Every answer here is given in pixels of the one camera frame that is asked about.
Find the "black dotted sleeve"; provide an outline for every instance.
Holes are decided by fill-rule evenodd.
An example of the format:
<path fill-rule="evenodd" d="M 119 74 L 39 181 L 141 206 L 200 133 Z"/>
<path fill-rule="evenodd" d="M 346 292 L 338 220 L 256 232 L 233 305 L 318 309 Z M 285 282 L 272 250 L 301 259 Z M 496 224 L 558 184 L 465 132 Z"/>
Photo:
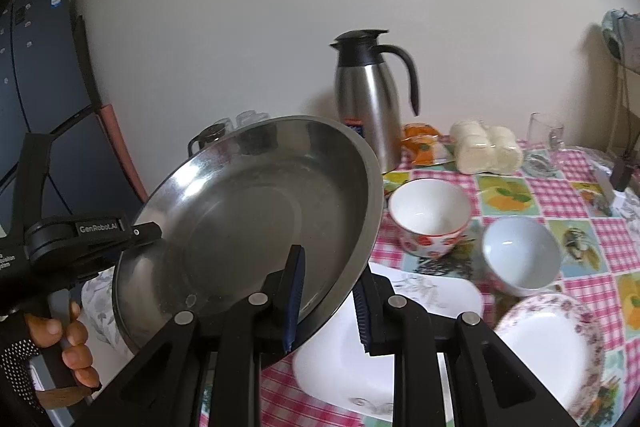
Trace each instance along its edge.
<path fill-rule="evenodd" d="M 2 425 L 50 427 L 47 413 L 36 399 L 29 360 L 40 352 L 30 339 L 21 312 L 0 322 L 0 414 Z"/>

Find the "metal basin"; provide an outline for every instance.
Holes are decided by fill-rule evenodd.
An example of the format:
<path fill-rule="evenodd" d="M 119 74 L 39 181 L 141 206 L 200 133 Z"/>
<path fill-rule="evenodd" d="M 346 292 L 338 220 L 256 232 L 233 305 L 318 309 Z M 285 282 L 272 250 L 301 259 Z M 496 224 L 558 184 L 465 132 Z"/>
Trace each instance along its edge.
<path fill-rule="evenodd" d="M 306 251 L 294 347 L 340 307 L 369 258 L 383 206 L 380 168 L 367 143 L 323 118 L 248 126 L 171 174 L 140 212 L 162 239 L 122 254 L 113 308 L 136 352 L 176 312 L 226 311 Z"/>

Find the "glass mug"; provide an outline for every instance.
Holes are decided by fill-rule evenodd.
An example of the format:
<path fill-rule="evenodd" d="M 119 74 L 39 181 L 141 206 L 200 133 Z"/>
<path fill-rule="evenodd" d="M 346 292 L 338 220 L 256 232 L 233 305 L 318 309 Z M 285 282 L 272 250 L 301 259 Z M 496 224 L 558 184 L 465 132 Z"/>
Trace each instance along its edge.
<path fill-rule="evenodd" d="M 552 114 L 535 112 L 529 120 L 527 148 L 522 169 L 536 178 L 554 178 L 564 149 L 564 124 Z"/>

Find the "tablecloth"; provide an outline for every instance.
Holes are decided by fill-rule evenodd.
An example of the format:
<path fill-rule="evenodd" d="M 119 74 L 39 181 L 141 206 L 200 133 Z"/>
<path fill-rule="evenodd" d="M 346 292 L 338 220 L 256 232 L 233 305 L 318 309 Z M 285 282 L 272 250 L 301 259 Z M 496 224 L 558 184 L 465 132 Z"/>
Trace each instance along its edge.
<path fill-rule="evenodd" d="M 580 234 L 594 252 L 592 264 L 572 263 L 565 255 L 557 282 L 562 292 L 584 302 L 602 327 L 607 350 L 602 386 L 580 423 L 608 427 L 617 421 L 640 385 L 640 317 L 636 317 L 632 305 L 634 296 L 640 300 L 640 258 L 632 235 L 638 241 L 640 234 L 638 215 L 633 209 L 626 215 L 610 215 L 593 176 L 593 159 L 582 150 L 562 152 L 561 171 L 546 179 L 530 178 L 524 172 L 514 176 L 466 176 L 454 171 L 453 164 L 411 169 L 403 161 L 401 168 L 388 178 L 395 182 L 436 178 L 458 184 L 472 202 L 474 217 L 464 240 L 453 252 L 428 261 L 402 251 L 395 225 L 385 210 L 371 259 L 405 271 L 472 280 L 484 298 L 483 318 L 494 325 L 497 315 L 515 304 L 516 299 L 493 293 L 482 277 L 481 267 L 477 268 L 482 229 L 500 216 L 525 215 L 549 227 L 561 245 L 569 229 Z M 495 200 L 496 188 L 502 188 L 502 193 L 524 196 L 518 198 L 520 201 L 513 200 L 515 203 L 522 203 L 526 197 L 530 200 L 524 206 L 510 206 L 508 196 Z M 273 427 L 357 427 L 379 423 L 304 394 L 293 376 L 291 357 L 262 372 L 262 422 Z"/>

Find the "metal bolt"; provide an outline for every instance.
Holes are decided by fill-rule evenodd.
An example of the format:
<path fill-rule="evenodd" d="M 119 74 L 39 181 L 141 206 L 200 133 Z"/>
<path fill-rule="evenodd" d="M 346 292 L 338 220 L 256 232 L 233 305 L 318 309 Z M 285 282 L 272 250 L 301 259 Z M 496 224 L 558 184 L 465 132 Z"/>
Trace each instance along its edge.
<path fill-rule="evenodd" d="M 393 308 L 404 308 L 406 306 L 406 299 L 401 295 L 391 295 L 387 302 Z"/>
<path fill-rule="evenodd" d="M 175 323 L 178 324 L 179 326 L 185 326 L 187 324 L 191 324 L 192 320 L 193 320 L 193 313 L 188 311 L 180 312 L 174 317 Z"/>
<path fill-rule="evenodd" d="M 249 295 L 249 304 L 253 306 L 262 306 L 269 300 L 268 296 L 262 292 L 256 292 Z"/>
<path fill-rule="evenodd" d="M 464 312 L 462 321 L 469 326 L 477 326 L 480 323 L 480 315 L 475 312 Z"/>

